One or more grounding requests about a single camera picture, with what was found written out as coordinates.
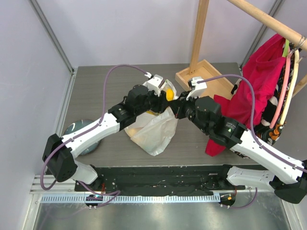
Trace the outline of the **white plastic bag lemon print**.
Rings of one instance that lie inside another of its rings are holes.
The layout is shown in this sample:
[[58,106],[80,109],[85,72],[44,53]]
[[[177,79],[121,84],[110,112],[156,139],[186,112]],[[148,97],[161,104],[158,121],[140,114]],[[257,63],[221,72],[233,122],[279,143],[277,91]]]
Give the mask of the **white plastic bag lemon print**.
[[[174,99],[176,89],[172,82],[166,81],[166,86],[161,92],[167,89],[174,91]],[[136,118],[136,122],[125,128],[126,134],[130,139],[141,147],[145,152],[152,156],[162,153],[176,132],[177,119],[170,107],[167,107],[163,113],[157,116],[143,113]]]

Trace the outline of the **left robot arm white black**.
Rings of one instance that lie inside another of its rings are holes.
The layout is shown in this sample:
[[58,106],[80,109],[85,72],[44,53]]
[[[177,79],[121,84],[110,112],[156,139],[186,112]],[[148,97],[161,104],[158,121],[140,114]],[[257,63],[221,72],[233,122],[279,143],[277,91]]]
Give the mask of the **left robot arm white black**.
[[159,92],[144,85],[135,85],[123,100],[108,109],[103,117],[68,135],[53,134],[47,139],[42,160],[56,182],[80,180],[91,190],[101,188],[102,179],[94,166],[75,159],[89,146],[132,125],[143,113],[162,113],[169,101],[176,96],[176,89],[166,84]]

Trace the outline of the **yellow banana bunch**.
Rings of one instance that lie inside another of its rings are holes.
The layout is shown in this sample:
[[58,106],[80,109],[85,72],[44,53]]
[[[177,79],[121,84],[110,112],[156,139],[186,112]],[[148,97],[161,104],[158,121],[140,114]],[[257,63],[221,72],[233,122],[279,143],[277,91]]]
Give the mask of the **yellow banana bunch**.
[[151,114],[151,115],[154,115],[154,116],[159,115],[159,113],[155,113],[155,112],[153,112],[153,111],[147,111],[146,113]]

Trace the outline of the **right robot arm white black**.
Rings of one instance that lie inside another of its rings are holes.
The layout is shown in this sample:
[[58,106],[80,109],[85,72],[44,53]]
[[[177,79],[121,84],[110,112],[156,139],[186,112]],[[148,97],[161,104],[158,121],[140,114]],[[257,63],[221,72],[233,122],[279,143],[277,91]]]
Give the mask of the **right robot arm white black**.
[[236,120],[225,117],[211,97],[189,98],[188,92],[170,102],[177,119],[187,118],[215,143],[239,152],[264,167],[263,170],[243,169],[225,165],[217,176],[222,189],[230,186],[256,187],[273,191],[280,199],[300,203],[307,194],[306,161],[293,159],[262,140]]

